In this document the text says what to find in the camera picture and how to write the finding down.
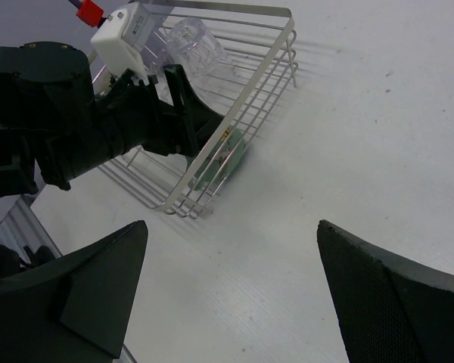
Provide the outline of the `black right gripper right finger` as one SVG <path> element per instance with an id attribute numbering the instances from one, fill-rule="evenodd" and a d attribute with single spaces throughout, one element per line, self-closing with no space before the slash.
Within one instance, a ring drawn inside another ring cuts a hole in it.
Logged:
<path id="1" fill-rule="evenodd" d="M 322 220 L 317 244 L 351 362 L 454 362 L 454 275 Z"/>

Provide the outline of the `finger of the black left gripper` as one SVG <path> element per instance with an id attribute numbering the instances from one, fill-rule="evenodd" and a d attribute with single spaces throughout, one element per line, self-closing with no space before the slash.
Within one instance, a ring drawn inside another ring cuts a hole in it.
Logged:
<path id="1" fill-rule="evenodd" d="M 180 64 L 163 67 L 172 103 L 160 103 L 160 120 L 166 126 L 167 141 L 177 154 L 196 157 L 224 116 L 207 106 L 195 93 Z"/>

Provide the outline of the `clear glass tumbler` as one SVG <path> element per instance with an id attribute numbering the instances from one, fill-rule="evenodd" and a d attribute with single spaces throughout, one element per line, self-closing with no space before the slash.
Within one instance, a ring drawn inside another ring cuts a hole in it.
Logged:
<path id="1" fill-rule="evenodd" d="M 183 67 L 196 95 L 206 104 L 214 102 L 235 66 L 226 50 L 197 17 L 186 17 L 166 34 L 163 65 Z"/>

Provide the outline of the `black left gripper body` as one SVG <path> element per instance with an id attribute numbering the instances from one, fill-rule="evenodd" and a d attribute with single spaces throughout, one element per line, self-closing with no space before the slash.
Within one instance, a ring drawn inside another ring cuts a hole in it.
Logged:
<path id="1" fill-rule="evenodd" d="M 89 121 L 43 135 L 34 153 L 44 182 L 68 189 L 71 180 L 138 146 L 161 156 L 192 156 L 197 138 L 184 107 L 160 100 L 154 85 L 134 84 L 124 73 L 94 99 Z"/>

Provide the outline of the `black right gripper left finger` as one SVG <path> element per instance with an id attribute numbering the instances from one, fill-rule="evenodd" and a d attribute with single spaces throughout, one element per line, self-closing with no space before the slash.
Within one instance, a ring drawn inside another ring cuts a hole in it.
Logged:
<path id="1" fill-rule="evenodd" d="M 0 362 L 112 362 L 148 242 L 143 221 L 0 279 Z"/>

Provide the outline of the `small green teal cup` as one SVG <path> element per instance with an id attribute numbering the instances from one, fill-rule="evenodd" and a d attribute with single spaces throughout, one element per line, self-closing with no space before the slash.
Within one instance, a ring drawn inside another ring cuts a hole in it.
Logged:
<path id="1" fill-rule="evenodd" d="M 199 191 L 210 182 L 213 185 L 219 184 L 241 162 L 246 146 L 247 142 L 240 129 L 226 129 L 188 186 Z"/>

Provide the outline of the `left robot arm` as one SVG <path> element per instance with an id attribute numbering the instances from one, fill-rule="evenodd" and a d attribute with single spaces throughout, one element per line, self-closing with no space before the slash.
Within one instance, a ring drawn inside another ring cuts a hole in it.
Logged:
<path id="1" fill-rule="evenodd" d="M 195 157 L 222 122 L 181 65 L 164 67 L 172 97 L 126 68 L 97 95 L 86 55 L 59 42 L 0 47 L 0 198 L 35 194 L 34 176 L 63 191 L 134 147 Z"/>

